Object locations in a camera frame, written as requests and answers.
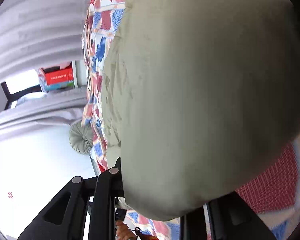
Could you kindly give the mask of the olive green puffer jacket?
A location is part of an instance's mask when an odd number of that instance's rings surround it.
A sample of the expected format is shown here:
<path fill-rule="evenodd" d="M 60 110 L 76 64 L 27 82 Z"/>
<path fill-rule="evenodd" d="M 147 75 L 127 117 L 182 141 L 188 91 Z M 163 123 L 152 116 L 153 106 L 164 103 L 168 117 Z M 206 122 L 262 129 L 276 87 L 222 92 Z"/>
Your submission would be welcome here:
<path fill-rule="evenodd" d="M 262 173 L 300 132 L 290 0 L 126 0 L 104 64 L 126 203 L 172 220 Z"/>

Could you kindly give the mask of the grey curtain panel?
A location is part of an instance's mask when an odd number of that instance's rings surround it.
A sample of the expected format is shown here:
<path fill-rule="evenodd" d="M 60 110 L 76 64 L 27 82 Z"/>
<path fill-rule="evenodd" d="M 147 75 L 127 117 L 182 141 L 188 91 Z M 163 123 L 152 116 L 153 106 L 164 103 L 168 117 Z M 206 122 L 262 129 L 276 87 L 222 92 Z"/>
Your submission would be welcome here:
<path fill-rule="evenodd" d="M 4 0 L 0 6 L 0 84 L 29 69 L 81 60 L 90 0 Z"/>
<path fill-rule="evenodd" d="M 86 88 L 48 93 L 0 112 L 0 141 L 45 126 L 70 126 L 82 119 L 87 103 Z"/>

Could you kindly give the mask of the teal box on windowsill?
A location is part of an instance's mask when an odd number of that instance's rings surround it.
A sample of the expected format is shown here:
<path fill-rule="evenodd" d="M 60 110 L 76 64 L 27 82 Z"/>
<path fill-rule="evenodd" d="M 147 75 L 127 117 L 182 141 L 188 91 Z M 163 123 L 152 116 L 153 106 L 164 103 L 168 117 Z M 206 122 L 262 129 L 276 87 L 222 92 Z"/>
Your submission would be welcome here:
<path fill-rule="evenodd" d="M 37 73 L 38 73 L 39 84 L 40 84 L 41 90 L 45 93 L 53 91 L 53 90 L 74 87 L 74 79 L 72 81 L 68 81 L 68 82 L 57 83 L 54 85 L 47 85 L 46 79 L 45 79 L 45 74 L 46 74 L 45 70 L 39 69 Z"/>

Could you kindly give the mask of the grey curtain left panel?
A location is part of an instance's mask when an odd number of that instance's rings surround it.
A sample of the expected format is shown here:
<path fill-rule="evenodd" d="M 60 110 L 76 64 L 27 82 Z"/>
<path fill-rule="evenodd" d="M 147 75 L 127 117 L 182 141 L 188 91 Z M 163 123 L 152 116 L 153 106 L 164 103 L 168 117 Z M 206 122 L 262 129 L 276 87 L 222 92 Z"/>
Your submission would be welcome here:
<path fill-rule="evenodd" d="M 86 88 L 48 93 L 0 112 L 0 141 L 45 126 L 70 126 L 82 119 L 87 103 Z"/>

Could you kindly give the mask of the leaf patterned patchwork bedspread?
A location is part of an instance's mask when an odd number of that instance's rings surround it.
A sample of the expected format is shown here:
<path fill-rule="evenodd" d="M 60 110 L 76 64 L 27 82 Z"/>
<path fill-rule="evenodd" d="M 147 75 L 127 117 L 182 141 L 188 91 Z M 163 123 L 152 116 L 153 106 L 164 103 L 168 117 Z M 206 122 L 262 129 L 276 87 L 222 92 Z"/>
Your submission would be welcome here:
<path fill-rule="evenodd" d="M 300 21 L 300 0 L 290 0 Z M 98 169 L 105 171 L 115 165 L 119 154 L 107 158 L 107 139 L 102 115 L 102 83 L 106 58 L 122 21 L 126 0 L 91 0 L 83 31 L 83 55 L 89 81 L 83 122 L 91 124 L 94 133 L 93 155 Z M 285 239 L 300 219 L 300 132 L 286 143 L 279 156 L 258 176 L 232 192 L 258 214 L 277 239 Z M 125 208 L 133 210 L 136 224 L 150 227 L 154 233 L 170 239 L 178 235 L 177 226 L 167 221 L 153 220 L 132 209 L 125 195 L 118 199 Z"/>

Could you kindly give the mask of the red box on windowsill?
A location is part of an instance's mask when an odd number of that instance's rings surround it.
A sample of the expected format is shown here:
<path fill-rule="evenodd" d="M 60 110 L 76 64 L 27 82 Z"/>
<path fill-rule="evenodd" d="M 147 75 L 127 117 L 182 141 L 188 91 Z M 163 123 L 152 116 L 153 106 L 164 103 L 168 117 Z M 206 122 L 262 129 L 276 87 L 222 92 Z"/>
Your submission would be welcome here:
<path fill-rule="evenodd" d="M 64 68 L 54 72 L 46 73 L 45 79 L 47 85 L 54 85 L 57 83 L 72 81 L 74 79 L 72 68 Z"/>

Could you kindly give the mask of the grey curtain right panel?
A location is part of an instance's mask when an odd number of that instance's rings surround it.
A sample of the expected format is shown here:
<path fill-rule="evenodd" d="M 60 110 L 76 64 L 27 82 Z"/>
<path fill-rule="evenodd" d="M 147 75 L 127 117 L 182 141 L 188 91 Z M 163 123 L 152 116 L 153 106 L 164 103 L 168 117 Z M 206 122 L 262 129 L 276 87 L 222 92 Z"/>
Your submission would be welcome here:
<path fill-rule="evenodd" d="M 0 84 L 29 69 L 81 60 L 90 0 L 4 0 L 0 6 Z"/>

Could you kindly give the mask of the round grey-green pleated cushion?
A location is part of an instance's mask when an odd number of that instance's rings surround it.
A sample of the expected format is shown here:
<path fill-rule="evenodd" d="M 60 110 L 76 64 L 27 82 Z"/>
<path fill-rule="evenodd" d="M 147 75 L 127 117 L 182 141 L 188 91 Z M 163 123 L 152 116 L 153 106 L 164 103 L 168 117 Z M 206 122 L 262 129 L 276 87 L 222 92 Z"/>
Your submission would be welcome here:
<path fill-rule="evenodd" d="M 88 155 L 93 148 L 93 130 L 90 125 L 82 125 L 78 121 L 71 125 L 69 130 L 71 147 L 80 154 Z"/>

